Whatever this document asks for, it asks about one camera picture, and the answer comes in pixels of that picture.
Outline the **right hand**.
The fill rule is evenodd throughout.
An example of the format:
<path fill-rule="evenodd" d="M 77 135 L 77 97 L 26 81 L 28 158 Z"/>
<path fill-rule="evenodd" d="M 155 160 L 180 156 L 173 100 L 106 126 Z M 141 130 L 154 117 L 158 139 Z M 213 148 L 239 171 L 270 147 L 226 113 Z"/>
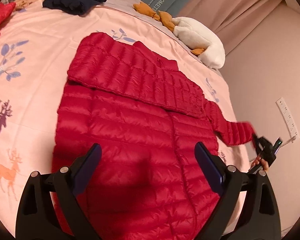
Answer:
<path fill-rule="evenodd" d="M 257 165 L 260 165 L 262 167 L 262 170 L 264 170 L 264 172 L 268 172 L 268 170 L 269 170 L 269 164 L 268 164 L 268 162 L 266 160 L 264 160 L 261 157 L 260 154 L 255 158 L 255 160 L 252 161 L 249 170 L 252 170 Z"/>

